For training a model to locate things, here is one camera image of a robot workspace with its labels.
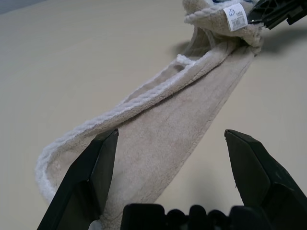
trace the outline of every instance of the beige table surface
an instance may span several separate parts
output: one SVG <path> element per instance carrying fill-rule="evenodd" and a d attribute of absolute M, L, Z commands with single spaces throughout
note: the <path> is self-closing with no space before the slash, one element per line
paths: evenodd
<path fill-rule="evenodd" d="M 42 148 L 112 109 L 192 35 L 180 0 L 48 0 L 0 16 L 0 229 L 36 229 Z M 241 204 L 227 128 L 262 141 L 307 193 L 307 19 L 265 32 L 255 59 L 158 203 Z"/>

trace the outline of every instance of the towel label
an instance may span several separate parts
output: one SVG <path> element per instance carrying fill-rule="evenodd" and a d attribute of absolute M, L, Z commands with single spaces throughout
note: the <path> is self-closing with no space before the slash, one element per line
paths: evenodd
<path fill-rule="evenodd" d="M 235 31 L 248 25 L 244 8 L 240 3 L 224 8 L 224 12 L 226 13 L 230 31 Z"/>

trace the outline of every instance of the towel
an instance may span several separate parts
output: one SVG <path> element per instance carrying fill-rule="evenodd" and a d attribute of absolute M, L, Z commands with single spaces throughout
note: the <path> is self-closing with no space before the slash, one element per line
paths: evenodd
<path fill-rule="evenodd" d="M 261 25 L 231 32 L 223 8 L 252 2 L 184 0 L 194 33 L 183 54 L 113 110 L 86 121 L 43 149 L 36 181 L 51 202 L 66 171 L 99 133 L 117 127 L 118 147 L 103 229 L 120 228 L 129 203 L 153 203 L 209 128 L 261 46 Z"/>

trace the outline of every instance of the logo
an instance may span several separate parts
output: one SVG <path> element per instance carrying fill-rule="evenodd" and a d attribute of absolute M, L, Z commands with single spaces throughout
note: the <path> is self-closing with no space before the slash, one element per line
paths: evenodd
<path fill-rule="evenodd" d="M 229 14 L 229 16 L 233 16 L 235 13 L 236 13 L 236 12 L 235 12 L 234 9 L 230 9 L 228 14 Z"/>

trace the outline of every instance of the fluffy fabric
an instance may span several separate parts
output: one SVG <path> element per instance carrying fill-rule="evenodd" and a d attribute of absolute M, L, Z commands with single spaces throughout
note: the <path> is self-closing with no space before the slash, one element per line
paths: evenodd
<path fill-rule="evenodd" d="M 95 135 L 115 127 L 119 128 L 119 139 L 112 184 L 101 217 L 104 229 L 119 229 L 126 204 L 152 203 L 158 198 L 208 129 L 260 45 L 258 26 L 229 31 L 223 7 L 237 2 L 210 5 L 184 0 L 186 21 L 195 24 L 184 54 L 112 111 L 44 148 L 37 162 L 36 180 L 48 202 L 71 163 Z M 251 7 L 246 2 L 242 5 L 247 10 Z"/>

